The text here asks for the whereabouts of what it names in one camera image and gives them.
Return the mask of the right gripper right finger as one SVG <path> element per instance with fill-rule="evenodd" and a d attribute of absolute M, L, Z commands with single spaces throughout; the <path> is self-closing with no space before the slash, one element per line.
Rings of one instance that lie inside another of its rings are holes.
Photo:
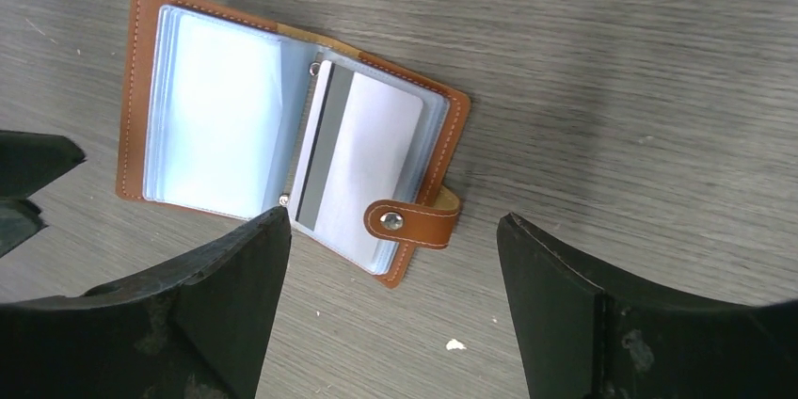
<path fill-rule="evenodd" d="M 644 279 L 509 214 L 503 281 L 533 398 L 793 398 L 797 304 Z"/>

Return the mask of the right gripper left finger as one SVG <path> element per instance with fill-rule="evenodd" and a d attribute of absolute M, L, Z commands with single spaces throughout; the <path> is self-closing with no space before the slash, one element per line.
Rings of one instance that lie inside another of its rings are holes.
<path fill-rule="evenodd" d="M 80 296 L 1 307 L 5 398 L 252 398 L 291 248 L 275 207 Z"/>

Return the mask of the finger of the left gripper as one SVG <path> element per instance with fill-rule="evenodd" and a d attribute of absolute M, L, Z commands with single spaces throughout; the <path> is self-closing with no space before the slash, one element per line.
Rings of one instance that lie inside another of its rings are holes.
<path fill-rule="evenodd" d="M 65 136 L 1 133 L 1 254 L 46 227 L 41 209 L 30 197 L 86 159 Z"/>

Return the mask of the brown leather card holder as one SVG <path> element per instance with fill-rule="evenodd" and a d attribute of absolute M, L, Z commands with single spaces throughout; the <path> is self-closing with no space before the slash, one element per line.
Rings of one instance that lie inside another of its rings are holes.
<path fill-rule="evenodd" d="M 471 101 L 319 34 L 208 0 L 131 0 L 117 195 L 238 220 L 282 206 L 306 234 L 291 206 L 324 60 L 425 102 L 400 185 L 363 218 L 395 247 L 386 272 L 366 272 L 395 287 L 417 249 L 450 242 L 461 202 L 443 179 Z"/>

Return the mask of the white card with magnetic stripe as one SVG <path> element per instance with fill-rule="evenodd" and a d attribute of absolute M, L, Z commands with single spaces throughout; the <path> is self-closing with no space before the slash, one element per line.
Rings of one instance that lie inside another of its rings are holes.
<path fill-rule="evenodd" d="M 373 202 L 393 198 L 424 108 L 416 93 L 331 60 L 319 66 L 293 220 L 371 274 L 386 272 L 395 247 L 363 218 Z"/>

